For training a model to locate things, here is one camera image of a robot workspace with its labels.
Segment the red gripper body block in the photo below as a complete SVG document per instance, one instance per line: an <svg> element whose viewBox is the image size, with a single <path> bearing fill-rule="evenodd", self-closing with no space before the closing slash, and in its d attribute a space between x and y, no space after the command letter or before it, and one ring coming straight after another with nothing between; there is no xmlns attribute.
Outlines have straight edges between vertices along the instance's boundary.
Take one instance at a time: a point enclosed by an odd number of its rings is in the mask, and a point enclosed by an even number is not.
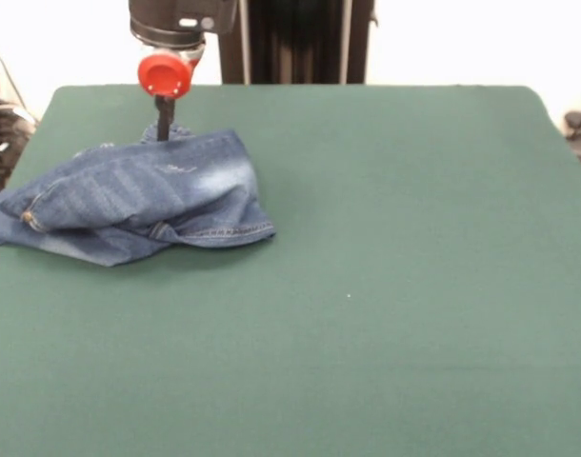
<svg viewBox="0 0 581 457"><path fill-rule="evenodd" d="M191 50L147 48L137 69L140 86L151 96L183 97L191 89L204 50L204 45Z"/></svg>

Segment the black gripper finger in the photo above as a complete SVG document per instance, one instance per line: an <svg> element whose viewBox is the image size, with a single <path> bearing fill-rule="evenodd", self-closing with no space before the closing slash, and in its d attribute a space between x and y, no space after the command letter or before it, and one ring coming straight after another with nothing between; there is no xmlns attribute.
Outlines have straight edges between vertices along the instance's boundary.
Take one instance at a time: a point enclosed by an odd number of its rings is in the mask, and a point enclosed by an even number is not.
<svg viewBox="0 0 581 457"><path fill-rule="evenodd" d="M175 100L170 97L156 95L154 105L158 110L157 140L168 141L170 138L170 126L174 121Z"/></svg>

